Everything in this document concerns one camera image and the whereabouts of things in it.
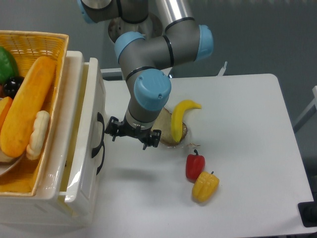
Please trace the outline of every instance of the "toy bread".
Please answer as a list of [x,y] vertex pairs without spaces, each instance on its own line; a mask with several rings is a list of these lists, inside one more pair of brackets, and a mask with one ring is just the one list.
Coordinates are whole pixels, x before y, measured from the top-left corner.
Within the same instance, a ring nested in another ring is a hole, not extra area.
[[182,137],[179,142],[176,142],[171,134],[171,116],[172,114],[166,108],[163,108],[156,119],[152,130],[158,129],[162,131],[160,135],[161,143],[167,146],[176,146],[185,138],[187,134],[187,126],[185,123],[182,124]]
[[0,101],[0,131],[11,105],[12,99],[10,97],[5,97]]
[[37,112],[55,77],[56,64],[49,57],[36,59],[26,74],[0,133],[0,148],[9,157],[19,157],[26,150]]
[[39,111],[36,114],[30,142],[26,147],[26,157],[29,160],[37,160],[40,157],[49,121],[50,114],[47,111]]

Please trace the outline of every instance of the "yellow bell pepper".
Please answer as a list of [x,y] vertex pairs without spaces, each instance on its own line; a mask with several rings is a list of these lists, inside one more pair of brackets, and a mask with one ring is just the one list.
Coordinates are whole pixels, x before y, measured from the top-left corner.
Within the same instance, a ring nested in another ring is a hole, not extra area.
[[207,201],[211,195],[217,190],[219,179],[213,174],[203,171],[198,176],[193,189],[192,195],[199,202]]

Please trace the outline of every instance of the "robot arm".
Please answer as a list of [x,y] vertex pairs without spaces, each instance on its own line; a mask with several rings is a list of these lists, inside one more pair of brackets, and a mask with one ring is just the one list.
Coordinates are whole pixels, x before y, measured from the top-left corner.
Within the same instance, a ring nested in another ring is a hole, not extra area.
[[117,136],[137,138],[144,144],[143,149],[158,146],[161,131],[152,132],[151,128],[171,92],[170,80],[160,69],[206,58],[213,51],[211,31],[195,22],[187,1],[156,0],[156,3],[165,27],[163,36],[145,40],[139,32],[127,32],[115,42],[115,53],[131,99],[124,120],[111,117],[105,131],[113,141]]
[[147,0],[77,0],[87,23],[121,17],[131,24],[143,22],[149,15]]

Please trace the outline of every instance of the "gray floor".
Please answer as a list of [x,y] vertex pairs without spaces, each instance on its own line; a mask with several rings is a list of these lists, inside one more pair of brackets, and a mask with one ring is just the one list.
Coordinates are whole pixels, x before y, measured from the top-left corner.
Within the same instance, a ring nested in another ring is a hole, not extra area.
[[[214,36],[211,58],[173,69],[175,77],[272,73],[279,79],[291,121],[313,99],[317,85],[317,1],[189,0],[199,24]],[[150,10],[158,15],[153,0]],[[107,34],[109,21],[86,24],[76,0],[1,0],[0,29],[65,33],[69,50],[119,67]],[[317,115],[296,134],[312,185],[317,175]]]

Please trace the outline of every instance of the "bread loaf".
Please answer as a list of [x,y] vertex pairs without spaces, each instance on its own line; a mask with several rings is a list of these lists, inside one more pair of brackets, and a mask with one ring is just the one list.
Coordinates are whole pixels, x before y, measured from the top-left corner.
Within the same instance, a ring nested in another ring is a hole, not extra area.
[[161,113],[159,114],[158,118],[156,119],[152,130],[158,129],[161,130],[160,142],[167,146],[176,146],[178,145],[186,136],[187,134],[187,126],[183,123],[183,133],[182,138],[179,142],[176,142],[171,134],[171,117],[172,114],[166,109],[163,108]]
[[12,98],[5,97],[0,101],[0,131],[2,129],[4,120],[6,118],[6,115],[9,112],[9,109],[12,105]]

